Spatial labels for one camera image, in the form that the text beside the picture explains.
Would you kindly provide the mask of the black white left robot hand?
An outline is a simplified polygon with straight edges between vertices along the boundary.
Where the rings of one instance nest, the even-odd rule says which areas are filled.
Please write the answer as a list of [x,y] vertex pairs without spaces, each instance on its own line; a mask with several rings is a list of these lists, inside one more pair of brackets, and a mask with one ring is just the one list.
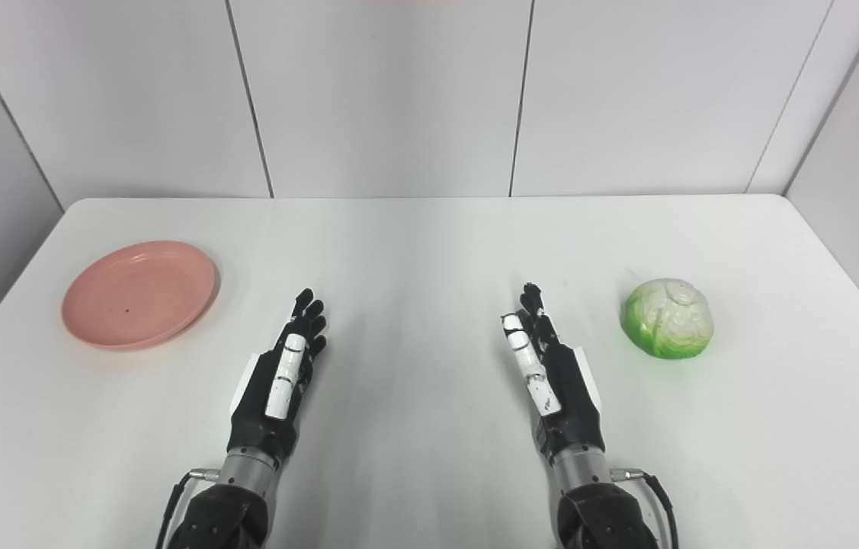
[[227,451],[260,451],[274,470],[293,454],[296,417],[314,375],[314,362],[327,345],[324,303],[312,289],[297,295],[273,348],[255,356],[243,393],[231,413]]

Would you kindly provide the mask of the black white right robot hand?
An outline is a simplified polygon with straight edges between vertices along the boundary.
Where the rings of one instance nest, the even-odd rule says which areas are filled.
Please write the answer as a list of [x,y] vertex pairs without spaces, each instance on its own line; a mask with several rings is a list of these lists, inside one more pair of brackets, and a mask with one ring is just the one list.
[[538,413],[538,451],[548,462],[572,446],[603,451],[601,415],[588,388],[585,364],[575,348],[561,341],[540,286],[525,284],[520,303],[520,309],[500,320]]

